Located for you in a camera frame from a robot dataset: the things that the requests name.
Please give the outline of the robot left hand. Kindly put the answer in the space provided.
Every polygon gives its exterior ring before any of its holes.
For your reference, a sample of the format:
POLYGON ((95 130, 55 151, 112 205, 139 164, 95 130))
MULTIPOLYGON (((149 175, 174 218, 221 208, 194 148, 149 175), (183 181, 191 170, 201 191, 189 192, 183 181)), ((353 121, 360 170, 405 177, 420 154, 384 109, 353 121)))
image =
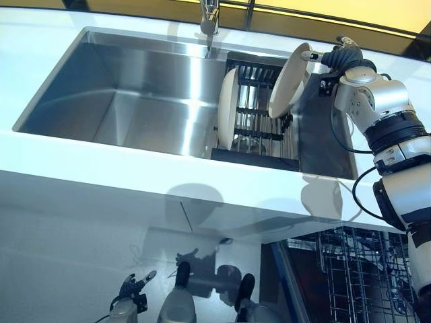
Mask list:
POLYGON ((123 298, 134 298, 139 295, 142 289, 157 275, 157 271, 150 271, 141 280, 136 280, 135 273, 130 274, 123 281, 119 291, 119 297, 123 298))

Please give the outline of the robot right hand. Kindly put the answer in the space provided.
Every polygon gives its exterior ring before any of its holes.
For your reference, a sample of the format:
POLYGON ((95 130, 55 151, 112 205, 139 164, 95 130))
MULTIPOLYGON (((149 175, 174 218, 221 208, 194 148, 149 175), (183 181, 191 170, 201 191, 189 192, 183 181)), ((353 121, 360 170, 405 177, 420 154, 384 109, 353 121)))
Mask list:
POLYGON ((334 71, 347 71, 354 67, 368 67, 377 72, 375 64, 363 57, 361 48, 354 40, 344 35, 340 35, 336 39, 338 43, 331 52, 306 50, 301 52, 301 59, 320 63, 334 71))

